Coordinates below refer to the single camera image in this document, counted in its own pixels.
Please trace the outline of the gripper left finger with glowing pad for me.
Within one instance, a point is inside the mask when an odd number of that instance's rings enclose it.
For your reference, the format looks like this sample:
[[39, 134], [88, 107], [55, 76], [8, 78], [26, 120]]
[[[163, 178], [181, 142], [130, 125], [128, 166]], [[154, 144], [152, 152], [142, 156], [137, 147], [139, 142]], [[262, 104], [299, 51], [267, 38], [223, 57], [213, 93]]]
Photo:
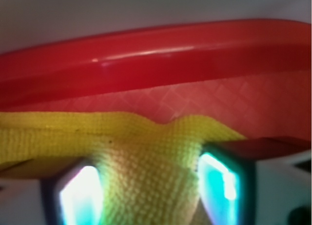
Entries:
[[98, 225], [104, 195], [98, 169], [87, 159], [49, 159], [40, 180], [48, 225]]

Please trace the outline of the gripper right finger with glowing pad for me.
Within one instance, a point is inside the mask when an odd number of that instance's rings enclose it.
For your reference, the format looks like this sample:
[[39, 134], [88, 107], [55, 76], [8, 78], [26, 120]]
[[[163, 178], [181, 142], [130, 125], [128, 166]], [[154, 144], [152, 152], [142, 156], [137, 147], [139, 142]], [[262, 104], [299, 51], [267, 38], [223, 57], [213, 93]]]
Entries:
[[309, 225], [311, 142], [294, 137], [206, 142], [199, 193], [214, 225]]

